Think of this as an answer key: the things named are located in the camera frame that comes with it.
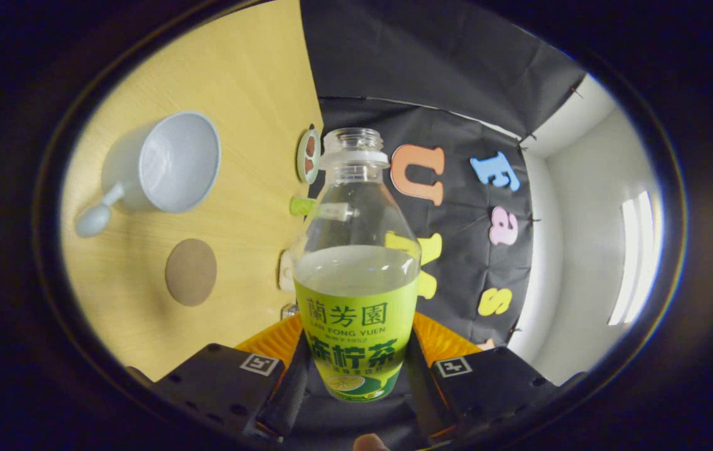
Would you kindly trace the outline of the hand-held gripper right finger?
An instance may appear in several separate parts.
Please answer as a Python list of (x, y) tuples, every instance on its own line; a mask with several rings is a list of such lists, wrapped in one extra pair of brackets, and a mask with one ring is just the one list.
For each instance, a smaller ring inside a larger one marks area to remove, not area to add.
[(562, 385), (505, 346), (482, 350), (434, 319), (414, 315), (405, 367), (419, 429), (428, 439), (457, 439), (534, 413), (585, 377)]

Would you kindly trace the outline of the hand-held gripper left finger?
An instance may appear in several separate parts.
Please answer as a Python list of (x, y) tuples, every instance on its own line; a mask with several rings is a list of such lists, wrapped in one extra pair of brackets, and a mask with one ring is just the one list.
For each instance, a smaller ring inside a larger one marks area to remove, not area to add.
[(205, 345), (153, 388), (228, 437), (282, 442), (304, 402), (310, 361), (302, 320), (293, 315), (238, 346)]

